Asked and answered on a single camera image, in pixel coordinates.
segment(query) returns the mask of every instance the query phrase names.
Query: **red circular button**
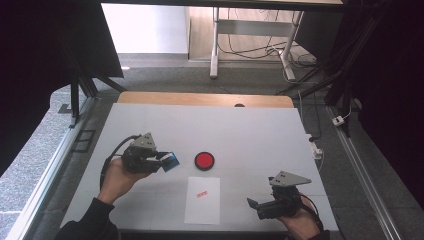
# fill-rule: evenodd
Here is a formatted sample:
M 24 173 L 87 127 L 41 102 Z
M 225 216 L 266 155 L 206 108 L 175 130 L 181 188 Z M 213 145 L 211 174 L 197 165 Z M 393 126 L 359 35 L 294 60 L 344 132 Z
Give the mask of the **red circular button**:
M 194 158 L 194 164 L 202 171 L 207 171 L 213 167 L 215 158 L 208 152 L 201 152 Z

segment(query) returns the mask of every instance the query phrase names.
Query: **metal bracket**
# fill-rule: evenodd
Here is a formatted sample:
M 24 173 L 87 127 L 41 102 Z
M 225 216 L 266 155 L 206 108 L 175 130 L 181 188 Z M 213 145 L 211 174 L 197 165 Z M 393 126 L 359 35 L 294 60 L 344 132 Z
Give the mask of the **metal bracket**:
M 304 178 L 292 173 L 281 171 L 276 177 L 269 181 L 269 184 L 272 186 L 290 187 L 311 182 L 312 180 L 309 178 Z

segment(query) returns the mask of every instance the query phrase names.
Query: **paper sheet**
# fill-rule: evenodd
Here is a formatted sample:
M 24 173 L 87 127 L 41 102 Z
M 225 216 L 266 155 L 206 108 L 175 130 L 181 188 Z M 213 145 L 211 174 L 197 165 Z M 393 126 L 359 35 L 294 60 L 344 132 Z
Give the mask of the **paper sheet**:
M 220 179 L 189 177 L 184 223 L 219 224 Z

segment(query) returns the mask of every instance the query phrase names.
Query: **black panel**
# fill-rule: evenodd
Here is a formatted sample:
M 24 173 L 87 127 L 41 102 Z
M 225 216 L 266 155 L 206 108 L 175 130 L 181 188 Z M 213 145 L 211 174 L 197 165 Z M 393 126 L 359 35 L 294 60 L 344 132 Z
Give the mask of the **black panel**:
M 0 2 L 0 174 L 70 84 L 69 69 L 122 77 L 100 3 Z
M 393 1 L 358 57 L 353 95 L 368 135 L 424 208 L 424 15 Z

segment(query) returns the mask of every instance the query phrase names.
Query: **table leg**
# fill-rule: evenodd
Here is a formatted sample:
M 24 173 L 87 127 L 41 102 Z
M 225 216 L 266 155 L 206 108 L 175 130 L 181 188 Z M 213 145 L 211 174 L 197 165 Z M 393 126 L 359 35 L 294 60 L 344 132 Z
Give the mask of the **table leg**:
M 218 23 L 219 8 L 213 8 L 213 46 L 211 56 L 211 78 L 218 77 Z
M 289 54 L 290 54 L 291 46 L 293 44 L 294 36 L 296 35 L 297 28 L 299 27 L 299 22 L 300 22 L 300 18 L 302 17 L 302 14 L 303 14 L 303 11 L 297 12 L 297 15 L 296 15 L 296 17 L 294 18 L 294 21 L 293 21 L 292 28 L 290 30 L 290 34 L 287 38 L 286 47 L 284 48 L 284 51 L 278 52 L 279 55 L 280 55 L 280 59 L 283 62 L 284 72 L 286 73 L 288 81 L 295 81 L 296 80 L 296 78 L 293 74 L 293 70 L 290 66 Z

